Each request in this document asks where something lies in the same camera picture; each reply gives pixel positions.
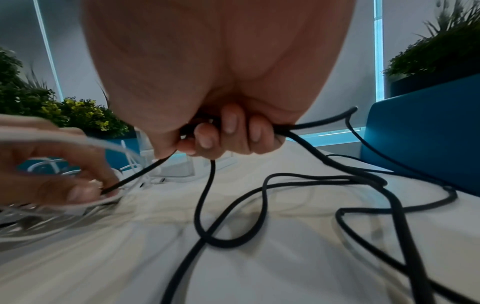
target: person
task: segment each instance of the person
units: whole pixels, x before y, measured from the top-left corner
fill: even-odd
[[[216,159],[227,150],[263,154],[282,145],[273,124],[294,124],[315,101],[354,6],[355,0],[83,0],[82,24],[110,108],[146,132],[156,157],[179,150]],[[201,123],[193,137],[182,139],[180,127],[197,113],[220,117],[221,127]],[[46,121],[2,120],[0,125],[56,128]],[[78,149],[38,143],[2,149],[1,201],[97,199],[100,191],[88,178],[106,186],[117,178],[98,150]],[[13,172],[38,156],[63,157],[85,176]]]

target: hand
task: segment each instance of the hand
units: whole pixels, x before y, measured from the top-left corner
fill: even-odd
[[[354,0],[84,0],[84,32],[111,108],[156,156],[215,159],[278,148],[272,124],[312,105],[345,39]],[[221,117],[180,140],[197,112]]]
[[[80,129],[60,129],[51,122],[24,116],[0,115],[0,128],[22,127],[67,132],[84,136]],[[82,170],[77,177],[38,175],[17,171],[17,166],[35,157],[61,157]],[[79,204],[100,197],[96,179],[104,187],[119,180],[107,164],[103,149],[68,143],[0,143],[0,203],[32,203],[37,205]]]

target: white table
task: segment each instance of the white table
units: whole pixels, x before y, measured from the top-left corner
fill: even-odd
[[[336,160],[371,167],[350,159]],[[263,156],[239,156],[217,172],[203,225],[272,173],[334,175],[296,143]],[[446,197],[435,185],[386,176],[404,206]],[[278,178],[272,182],[285,181]],[[125,198],[111,216],[13,248],[0,244],[0,302],[156,304],[171,275],[198,240],[192,218],[206,178],[156,185]],[[366,186],[272,190],[260,234],[232,250],[207,247],[177,291],[176,303],[409,303],[408,282],[345,237],[339,207],[387,207]],[[218,236],[241,234],[260,210],[255,200]],[[408,215],[431,278],[480,300],[480,199],[459,193],[443,208]],[[351,215],[362,236],[403,260],[390,216]],[[440,297],[438,303],[446,302]]]

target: table surface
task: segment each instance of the table surface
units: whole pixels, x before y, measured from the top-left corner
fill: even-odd
[[[337,161],[373,168],[355,160]],[[340,175],[296,143],[262,156],[238,156],[219,170],[207,197],[204,227],[234,199],[278,172]],[[404,206],[447,194],[438,186],[386,176]],[[277,178],[272,182],[292,180]],[[192,224],[206,178],[155,185],[124,198],[110,215],[28,243],[0,244],[1,303],[159,303],[171,275],[198,240]],[[217,234],[242,234],[260,210],[259,195]],[[480,199],[407,216],[429,276],[480,300]],[[207,247],[179,287],[174,303],[410,303],[406,278],[359,248],[339,229],[340,207],[388,207],[367,186],[272,190],[265,226],[236,249]],[[363,237],[403,261],[390,216],[350,215]],[[437,297],[438,303],[447,301]]]

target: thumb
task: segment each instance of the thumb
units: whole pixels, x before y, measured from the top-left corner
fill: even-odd
[[[67,175],[0,175],[1,204],[80,204],[99,199],[100,191],[95,183]]]
[[[177,143],[180,140],[179,130],[167,133],[146,132],[146,134],[155,151],[155,158],[164,159],[177,150]]]

